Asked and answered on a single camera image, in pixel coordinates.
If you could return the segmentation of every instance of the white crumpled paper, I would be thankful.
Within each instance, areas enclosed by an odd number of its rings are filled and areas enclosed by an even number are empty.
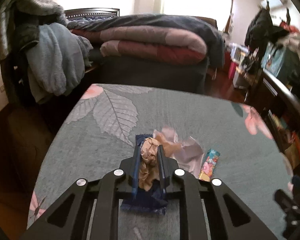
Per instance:
[[[180,168],[199,177],[204,151],[195,139],[188,137],[186,140],[179,140],[176,131],[169,126],[164,126],[161,132],[154,130],[153,138],[163,142],[166,156],[172,149],[172,155],[167,157],[175,159]]]

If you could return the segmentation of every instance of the table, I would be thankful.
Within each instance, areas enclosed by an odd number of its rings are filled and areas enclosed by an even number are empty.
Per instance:
[[[214,177],[222,179],[282,239],[283,212],[275,190],[290,177],[275,142],[249,106],[172,90],[94,84],[74,107],[42,163],[35,185],[40,212],[78,178],[95,180],[131,157],[136,134],[164,125],[192,136],[205,152],[221,153]],[[33,223],[30,210],[28,227]],[[179,239],[178,202],[165,216],[119,211],[118,239]]]

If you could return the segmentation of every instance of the headboard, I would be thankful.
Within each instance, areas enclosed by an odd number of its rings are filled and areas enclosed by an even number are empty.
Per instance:
[[[81,8],[65,11],[66,18],[71,20],[78,20],[82,18],[94,16],[120,16],[120,9],[114,8]]]

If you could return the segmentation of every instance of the gray leaf pattern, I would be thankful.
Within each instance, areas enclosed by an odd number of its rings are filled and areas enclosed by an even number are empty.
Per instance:
[[[70,123],[72,121],[77,121],[81,118],[84,118],[95,106],[97,97],[89,99],[81,99],[68,115],[65,123]]]
[[[137,86],[126,86],[126,85],[113,85],[113,84],[103,84],[103,88],[117,90],[120,92],[131,93],[131,94],[142,94],[148,93],[152,88],[148,87],[137,87]]]
[[[106,89],[98,96],[93,117],[101,132],[116,136],[133,147],[128,136],[137,125],[137,109],[128,98],[116,95]]]

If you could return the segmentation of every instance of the floral packaging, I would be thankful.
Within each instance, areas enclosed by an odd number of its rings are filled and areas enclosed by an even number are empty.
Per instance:
[[[201,167],[199,179],[204,181],[210,181],[213,170],[217,165],[220,153],[214,149],[210,149],[206,155],[204,163]]]

